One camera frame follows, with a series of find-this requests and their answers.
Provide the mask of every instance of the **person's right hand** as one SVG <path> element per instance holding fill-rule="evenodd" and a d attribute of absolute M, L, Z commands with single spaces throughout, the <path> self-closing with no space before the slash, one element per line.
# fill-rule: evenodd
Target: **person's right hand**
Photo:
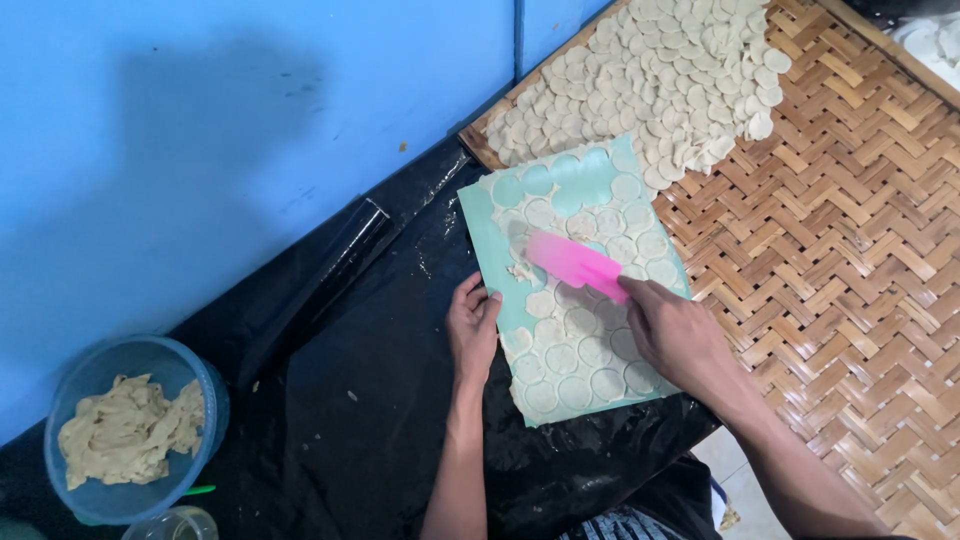
<path fill-rule="evenodd" d="M 627 322 L 636 348 L 657 373 L 714 410 L 757 394 L 706 307 L 657 282 L 618 282 L 634 299 Z"/>

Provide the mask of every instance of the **rolled dough sheet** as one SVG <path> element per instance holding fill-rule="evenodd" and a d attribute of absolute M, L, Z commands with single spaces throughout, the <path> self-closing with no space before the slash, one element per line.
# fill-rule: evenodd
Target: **rolled dough sheet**
<path fill-rule="evenodd" d="M 197 454 L 202 440 L 197 428 L 204 424 L 200 382 L 184 386 L 171 402 L 149 380 L 150 374 L 118 375 L 108 393 L 77 403 L 77 416 L 57 437 L 67 464 L 67 489 L 88 478 L 105 484 L 151 482 L 167 476 L 167 451 Z"/>
<path fill-rule="evenodd" d="M 639 356 L 626 307 L 589 287 L 518 280 L 533 229 L 617 259 L 623 274 L 690 298 L 686 272 L 647 195 L 630 134 L 496 171 L 459 191 L 527 426 L 657 399 L 678 390 Z"/>

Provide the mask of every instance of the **woven bamboo tray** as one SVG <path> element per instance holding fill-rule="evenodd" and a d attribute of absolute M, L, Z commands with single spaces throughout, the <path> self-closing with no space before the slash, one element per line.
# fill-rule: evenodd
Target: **woven bamboo tray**
<path fill-rule="evenodd" d="M 780 418 L 895 532 L 960 538 L 960 98 L 836 0 L 768 17 L 794 62 L 774 133 L 654 207 Z M 488 119 L 538 78 L 461 132 L 488 167 Z"/>

